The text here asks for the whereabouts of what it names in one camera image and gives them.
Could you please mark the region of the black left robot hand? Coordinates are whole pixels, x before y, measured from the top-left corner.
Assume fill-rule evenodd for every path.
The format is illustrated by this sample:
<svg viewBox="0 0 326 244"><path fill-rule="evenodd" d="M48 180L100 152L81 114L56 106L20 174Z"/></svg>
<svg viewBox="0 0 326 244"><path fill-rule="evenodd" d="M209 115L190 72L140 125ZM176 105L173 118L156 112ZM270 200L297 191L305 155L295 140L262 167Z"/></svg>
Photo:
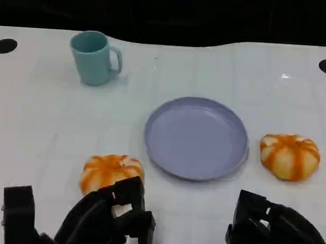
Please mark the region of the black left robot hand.
<svg viewBox="0 0 326 244"><path fill-rule="evenodd" d="M57 244L153 244L156 223L145 210L144 186L136 176L85 195L67 214Z"/></svg>

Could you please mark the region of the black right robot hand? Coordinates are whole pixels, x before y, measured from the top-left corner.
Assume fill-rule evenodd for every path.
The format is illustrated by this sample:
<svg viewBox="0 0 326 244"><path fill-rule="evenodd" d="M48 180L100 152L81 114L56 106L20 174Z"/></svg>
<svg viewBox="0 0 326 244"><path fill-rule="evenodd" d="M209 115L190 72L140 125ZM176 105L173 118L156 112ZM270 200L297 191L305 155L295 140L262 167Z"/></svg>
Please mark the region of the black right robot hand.
<svg viewBox="0 0 326 244"><path fill-rule="evenodd" d="M241 190L226 244L326 244L317 228L290 207Z"/></svg>

